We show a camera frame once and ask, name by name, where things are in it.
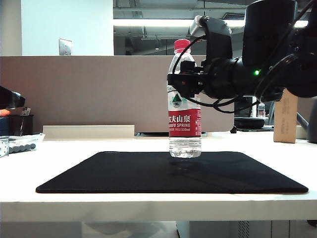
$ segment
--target green led light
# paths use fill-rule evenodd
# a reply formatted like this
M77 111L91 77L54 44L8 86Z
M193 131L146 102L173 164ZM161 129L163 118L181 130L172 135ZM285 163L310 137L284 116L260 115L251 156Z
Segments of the green led light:
M255 71L253 72L253 74L254 74L255 76L258 76L258 75L260 74L260 71L259 71L259 70L255 70Z

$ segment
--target red bottle cap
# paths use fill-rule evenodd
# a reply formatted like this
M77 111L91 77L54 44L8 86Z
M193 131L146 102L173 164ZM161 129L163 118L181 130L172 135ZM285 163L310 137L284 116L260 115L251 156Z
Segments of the red bottle cap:
M190 41L187 39L180 39L174 42L174 52L182 53L182 51L190 44Z

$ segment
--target bottle label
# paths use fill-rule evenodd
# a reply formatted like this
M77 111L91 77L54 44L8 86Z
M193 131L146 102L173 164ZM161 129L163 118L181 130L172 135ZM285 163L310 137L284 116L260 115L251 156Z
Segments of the bottle label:
M170 137L200 137L200 105L182 98L177 91L169 92L168 125Z

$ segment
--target red object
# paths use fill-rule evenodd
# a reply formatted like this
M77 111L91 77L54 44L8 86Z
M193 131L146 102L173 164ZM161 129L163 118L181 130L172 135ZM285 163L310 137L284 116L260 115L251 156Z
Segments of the red object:
M169 136L171 137L200 137L200 109L169 111Z
M6 109L0 110L0 117L6 117L6 116L8 116L10 114L11 114L11 112L6 110Z
M175 53L182 53L182 51L190 44L189 40L180 39L174 42L174 52Z

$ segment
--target plastic bottle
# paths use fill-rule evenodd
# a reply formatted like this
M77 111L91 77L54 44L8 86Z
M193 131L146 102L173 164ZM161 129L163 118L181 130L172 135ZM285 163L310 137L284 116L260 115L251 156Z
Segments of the plastic bottle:
M265 104L260 103L258 105L258 117L264 118L265 117Z
M189 40L175 41L175 56L170 64L168 73L173 67L182 51L190 44ZM194 61L190 49L182 56L175 73L180 72L180 63L184 60ZM167 85L168 122L169 122L169 152L172 157L195 158L202 151L201 138L201 109L200 105L182 98L172 86Z

